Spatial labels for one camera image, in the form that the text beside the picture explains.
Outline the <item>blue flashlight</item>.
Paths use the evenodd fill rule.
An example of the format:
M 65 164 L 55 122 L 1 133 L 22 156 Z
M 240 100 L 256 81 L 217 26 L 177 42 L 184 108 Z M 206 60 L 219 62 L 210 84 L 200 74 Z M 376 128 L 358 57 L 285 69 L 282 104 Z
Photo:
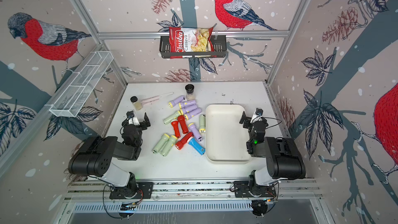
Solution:
M 202 147 L 197 140 L 195 139 L 195 137 L 192 137 L 189 139 L 188 144 L 191 145 L 200 155 L 204 155 L 205 154 L 205 148 Z

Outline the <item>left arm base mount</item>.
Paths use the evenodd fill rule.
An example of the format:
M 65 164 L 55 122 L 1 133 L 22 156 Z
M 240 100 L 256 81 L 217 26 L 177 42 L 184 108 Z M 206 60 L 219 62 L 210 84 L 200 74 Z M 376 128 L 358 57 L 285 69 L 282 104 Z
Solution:
M 109 198 L 111 200 L 150 199 L 153 186 L 154 183 L 150 181 L 137 182 L 135 175 L 130 173 L 130 178 L 126 186 L 111 186 Z

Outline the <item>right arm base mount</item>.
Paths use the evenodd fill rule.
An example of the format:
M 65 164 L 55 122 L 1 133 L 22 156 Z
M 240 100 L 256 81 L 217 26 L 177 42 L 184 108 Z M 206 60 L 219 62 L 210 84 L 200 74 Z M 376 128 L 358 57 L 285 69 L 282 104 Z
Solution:
M 279 182 L 271 178 L 265 185 L 256 182 L 255 170 L 249 175 L 248 181 L 234 181 L 230 187 L 230 192 L 236 198 L 276 198 L 275 185 Z

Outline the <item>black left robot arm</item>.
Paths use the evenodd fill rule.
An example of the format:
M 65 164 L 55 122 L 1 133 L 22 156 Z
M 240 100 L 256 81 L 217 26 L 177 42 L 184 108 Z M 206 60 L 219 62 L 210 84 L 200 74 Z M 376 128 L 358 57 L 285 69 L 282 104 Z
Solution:
M 147 114 L 139 121 L 134 111 L 127 112 L 121 128 L 123 141 L 118 142 L 116 136 L 86 139 L 69 161 L 69 174 L 97 178 L 115 188 L 135 190 L 134 174 L 115 165 L 112 159 L 136 161 L 142 150 L 142 133 L 149 127 Z

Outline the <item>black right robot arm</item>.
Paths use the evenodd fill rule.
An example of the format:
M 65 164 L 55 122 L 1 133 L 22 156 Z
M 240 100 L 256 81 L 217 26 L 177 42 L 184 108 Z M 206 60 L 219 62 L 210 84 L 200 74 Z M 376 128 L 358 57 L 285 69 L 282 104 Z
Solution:
M 242 113 L 239 121 L 248 130 L 246 148 L 249 155 L 265 159 L 265 167 L 249 176 L 250 186 L 272 186 L 282 180 L 304 179 L 306 169 L 303 158 L 291 138 L 266 136 L 270 128 L 263 109 L 257 108 L 252 117 Z

